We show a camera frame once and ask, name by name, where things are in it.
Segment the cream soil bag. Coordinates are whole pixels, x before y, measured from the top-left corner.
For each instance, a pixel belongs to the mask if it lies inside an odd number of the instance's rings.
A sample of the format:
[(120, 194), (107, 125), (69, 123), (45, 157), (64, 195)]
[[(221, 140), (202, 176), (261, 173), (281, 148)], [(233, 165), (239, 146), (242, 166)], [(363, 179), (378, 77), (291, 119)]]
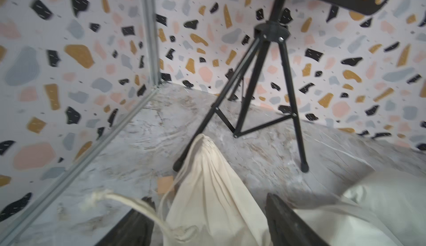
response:
[(214, 141), (198, 135), (175, 177), (165, 246), (270, 246), (265, 214)]

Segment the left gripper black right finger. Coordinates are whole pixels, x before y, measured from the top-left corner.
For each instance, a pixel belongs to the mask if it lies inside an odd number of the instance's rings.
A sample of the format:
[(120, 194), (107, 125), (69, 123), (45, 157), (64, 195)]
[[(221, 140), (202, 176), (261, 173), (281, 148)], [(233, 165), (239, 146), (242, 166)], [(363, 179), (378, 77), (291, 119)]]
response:
[(267, 195), (265, 210), (274, 246), (327, 245), (278, 195)]

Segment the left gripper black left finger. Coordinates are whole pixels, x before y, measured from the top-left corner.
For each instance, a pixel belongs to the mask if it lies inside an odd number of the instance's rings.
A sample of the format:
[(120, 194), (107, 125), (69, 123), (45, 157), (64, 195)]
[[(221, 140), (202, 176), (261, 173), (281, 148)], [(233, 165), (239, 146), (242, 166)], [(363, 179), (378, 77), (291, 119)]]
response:
[(149, 246), (154, 221), (131, 209), (96, 246)]

